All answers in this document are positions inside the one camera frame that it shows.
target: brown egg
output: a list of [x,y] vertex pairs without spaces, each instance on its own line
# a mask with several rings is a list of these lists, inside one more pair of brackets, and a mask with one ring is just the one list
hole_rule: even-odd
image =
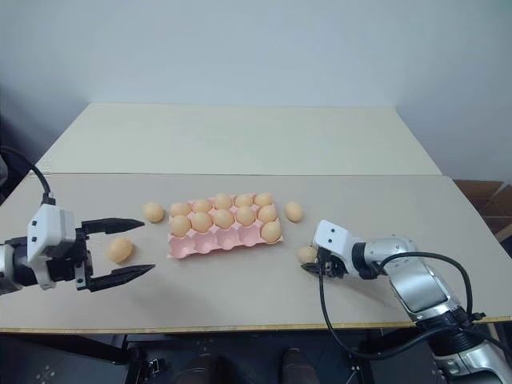
[[112,262],[122,262],[132,253],[134,245],[128,238],[115,238],[106,248],[106,256]]
[[192,228],[194,228],[197,232],[201,232],[204,234],[208,232],[214,222],[211,219],[211,216],[205,214],[204,212],[196,212],[192,216]]
[[256,216],[254,211],[249,206],[241,206],[237,209],[237,222],[242,224],[243,226],[250,226],[254,220],[256,220]]
[[276,218],[278,218],[278,213],[275,210],[275,206],[264,206],[258,212],[258,219],[263,223],[272,222]]
[[299,248],[297,251],[297,260],[301,264],[306,264],[307,262],[314,262],[317,258],[317,250],[312,246],[304,246]]
[[268,243],[273,243],[281,237],[281,225],[278,222],[268,222],[262,228],[262,238]]
[[224,230],[227,230],[234,223],[234,217],[228,210],[216,210],[214,212],[214,223]]
[[240,206],[252,206],[253,205],[253,198],[250,196],[250,194],[240,194],[234,200],[234,204],[236,206],[238,206],[238,207],[240,207]]
[[163,219],[163,206],[156,202],[148,202],[144,205],[142,210],[144,211],[144,217],[148,222],[160,222]]
[[191,227],[190,219],[182,214],[170,219],[170,232],[179,238],[185,236]]
[[196,200],[194,202],[194,205],[192,206],[193,212],[208,213],[210,210],[211,210],[211,204],[205,198],[200,198],[199,200]]
[[178,216],[179,214],[181,216],[187,216],[191,211],[190,205],[186,202],[176,202],[170,206],[170,215],[172,217]]
[[228,210],[233,206],[233,199],[227,194],[216,194],[214,197],[214,207],[217,210]]
[[256,204],[259,207],[262,206],[269,206],[272,204],[272,195],[269,193],[264,194],[257,194],[254,198],[254,204]]
[[297,202],[289,202],[285,207],[285,215],[291,222],[300,222],[304,216],[304,211]]

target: floor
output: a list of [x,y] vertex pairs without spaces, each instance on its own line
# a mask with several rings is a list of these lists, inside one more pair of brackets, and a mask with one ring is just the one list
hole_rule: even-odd
[[[365,331],[343,334],[357,345],[367,337]],[[120,345],[121,335],[93,337],[101,342]],[[278,383],[280,358],[290,346],[300,348],[315,367],[321,383],[359,381],[352,376],[354,362],[335,345],[325,331],[293,331],[265,333],[224,333],[171,335],[130,335],[130,346],[139,346],[148,358],[164,358],[168,370],[148,384],[172,383],[176,374],[193,357],[202,353],[220,354],[230,364],[231,382],[239,384]],[[34,346],[11,338],[0,337],[1,384],[73,384],[124,383],[127,366],[116,366],[91,358]],[[441,383],[430,350],[420,345],[385,362],[375,362],[371,372],[376,383]]]

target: black shoe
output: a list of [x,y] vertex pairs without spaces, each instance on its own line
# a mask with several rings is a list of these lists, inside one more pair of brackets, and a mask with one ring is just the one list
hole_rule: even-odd
[[223,384],[226,369],[223,358],[202,354],[193,358],[181,371],[176,384]]
[[288,349],[282,357],[282,384],[320,384],[314,368],[298,348]]

